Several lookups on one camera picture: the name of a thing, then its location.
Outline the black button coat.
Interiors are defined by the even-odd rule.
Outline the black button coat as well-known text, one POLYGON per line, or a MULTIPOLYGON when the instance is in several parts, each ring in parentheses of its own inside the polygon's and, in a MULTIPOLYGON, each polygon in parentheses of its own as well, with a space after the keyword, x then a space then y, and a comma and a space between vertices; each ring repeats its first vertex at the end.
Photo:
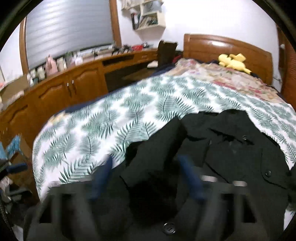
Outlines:
POLYGON ((94 202, 100 240, 284 240, 295 169, 240 110, 174 118, 128 146, 94 202))

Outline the green leaf print bedsheet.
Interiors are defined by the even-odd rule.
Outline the green leaf print bedsheet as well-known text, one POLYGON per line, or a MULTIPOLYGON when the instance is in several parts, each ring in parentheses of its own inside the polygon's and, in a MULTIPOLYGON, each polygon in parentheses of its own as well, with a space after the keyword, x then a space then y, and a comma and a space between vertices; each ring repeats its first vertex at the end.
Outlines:
POLYGON ((79 110, 52 116, 33 143, 38 196, 50 187, 90 175, 107 155, 120 164, 130 143, 147 140, 174 117, 207 111, 244 110, 295 164, 295 111, 194 77, 151 77, 79 110))

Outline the long wooden desk cabinet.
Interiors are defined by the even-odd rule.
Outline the long wooden desk cabinet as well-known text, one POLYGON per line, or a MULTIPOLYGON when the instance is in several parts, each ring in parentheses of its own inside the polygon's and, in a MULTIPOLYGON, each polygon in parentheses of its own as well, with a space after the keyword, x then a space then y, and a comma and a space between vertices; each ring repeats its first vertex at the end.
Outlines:
POLYGON ((156 58, 156 49, 113 55, 47 78, 1 112, 1 143, 6 147, 20 134, 32 147, 35 137, 52 115, 129 85, 125 76, 156 58))

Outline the floral beige blanket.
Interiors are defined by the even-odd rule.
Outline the floral beige blanket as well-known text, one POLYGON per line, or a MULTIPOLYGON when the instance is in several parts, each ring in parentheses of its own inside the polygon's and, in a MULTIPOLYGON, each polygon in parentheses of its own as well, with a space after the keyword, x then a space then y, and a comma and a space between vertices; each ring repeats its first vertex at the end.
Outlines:
POLYGON ((167 76, 189 76, 217 84, 241 94, 257 97, 271 103, 285 103, 278 91, 266 85, 260 78, 244 72, 222 67, 216 63, 199 63, 194 59, 180 59, 167 76))

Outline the pink bottle on desk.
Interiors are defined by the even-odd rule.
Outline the pink bottle on desk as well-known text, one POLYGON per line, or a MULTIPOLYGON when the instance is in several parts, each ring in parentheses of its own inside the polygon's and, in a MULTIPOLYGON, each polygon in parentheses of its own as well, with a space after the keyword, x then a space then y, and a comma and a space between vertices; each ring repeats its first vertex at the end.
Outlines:
POLYGON ((57 63, 51 57, 51 55, 48 55, 48 57, 46 58, 45 70, 46 70, 47 76, 51 76, 51 75, 56 74, 58 72, 57 63))

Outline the yellow plush toy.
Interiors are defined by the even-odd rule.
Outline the yellow plush toy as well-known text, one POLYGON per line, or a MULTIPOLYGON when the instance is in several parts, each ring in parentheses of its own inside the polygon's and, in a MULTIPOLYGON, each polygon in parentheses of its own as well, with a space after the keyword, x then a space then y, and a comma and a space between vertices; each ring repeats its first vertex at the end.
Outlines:
POLYGON ((246 57, 244 55, 237 54, 221 54, 218 57, 219 65, 226 68, 231 68, 237 71, 244 72, 246 74, 251 74, 251 70, 247 69, 244 61, 246 60, 246 57))

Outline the dark brown chair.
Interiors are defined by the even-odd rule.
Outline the dark brown chair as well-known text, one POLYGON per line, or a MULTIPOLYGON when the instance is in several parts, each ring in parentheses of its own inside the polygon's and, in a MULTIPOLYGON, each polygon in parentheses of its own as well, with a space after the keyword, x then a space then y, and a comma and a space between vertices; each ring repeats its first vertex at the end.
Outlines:
POLYGON ((157 60, 147 65, 147 68, 160 68, 171 64, 176 53, 178 43, 161 40, 158 45, 157 60))

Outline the wooden bed headboard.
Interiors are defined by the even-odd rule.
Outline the wooden bed headboard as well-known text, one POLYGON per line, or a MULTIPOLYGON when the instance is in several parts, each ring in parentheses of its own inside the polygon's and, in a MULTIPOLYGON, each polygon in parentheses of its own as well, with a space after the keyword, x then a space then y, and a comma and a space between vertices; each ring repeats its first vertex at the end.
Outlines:
POLYGON ((271 53, 239 40, 200 34, 184 34, 183 57, 209 62, 220 54, 242 54, 245 65, 261 80, 271 85, 273 81, 273 58, 271 53))

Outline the red object on desk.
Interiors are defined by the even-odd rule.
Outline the red object on desk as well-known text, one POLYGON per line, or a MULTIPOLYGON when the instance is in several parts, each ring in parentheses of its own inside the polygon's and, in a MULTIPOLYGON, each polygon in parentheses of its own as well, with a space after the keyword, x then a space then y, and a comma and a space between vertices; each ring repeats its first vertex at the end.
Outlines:
POLYGON ((143 45, 133 45, 132 50, 133 51, 142 51, 143 50, 143 45))

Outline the grey window blind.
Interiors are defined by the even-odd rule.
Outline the grey window blind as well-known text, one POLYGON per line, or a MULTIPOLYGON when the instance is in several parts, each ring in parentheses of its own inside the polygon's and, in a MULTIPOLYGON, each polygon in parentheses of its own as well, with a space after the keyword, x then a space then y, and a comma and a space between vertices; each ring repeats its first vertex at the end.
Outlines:
POLYGON ((109 1, 42 1, 26 20, 29 69, 68 52, 113 44, 109 1))

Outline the brown louvered wardrobe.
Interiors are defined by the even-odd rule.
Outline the brown louvered wardrobe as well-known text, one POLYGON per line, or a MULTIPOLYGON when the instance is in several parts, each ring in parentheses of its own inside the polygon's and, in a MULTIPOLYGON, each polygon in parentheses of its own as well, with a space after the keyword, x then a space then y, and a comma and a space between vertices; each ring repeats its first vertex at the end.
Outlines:
POLYGON ((278 69, 282 79, 281 94, 295 109, 295 50, 280 27, 276 26, 276 28, 279 44, 278 69))

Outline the white wall shelf unit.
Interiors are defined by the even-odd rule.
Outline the white wall shelf unit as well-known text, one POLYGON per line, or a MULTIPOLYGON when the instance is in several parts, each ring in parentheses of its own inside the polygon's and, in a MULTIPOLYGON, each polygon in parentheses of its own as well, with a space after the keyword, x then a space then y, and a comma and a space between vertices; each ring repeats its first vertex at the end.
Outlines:
POLYGON ((121 10, 128 13, 134 31, 166 28, 163 13, 164 1, 121 1, 121 10))

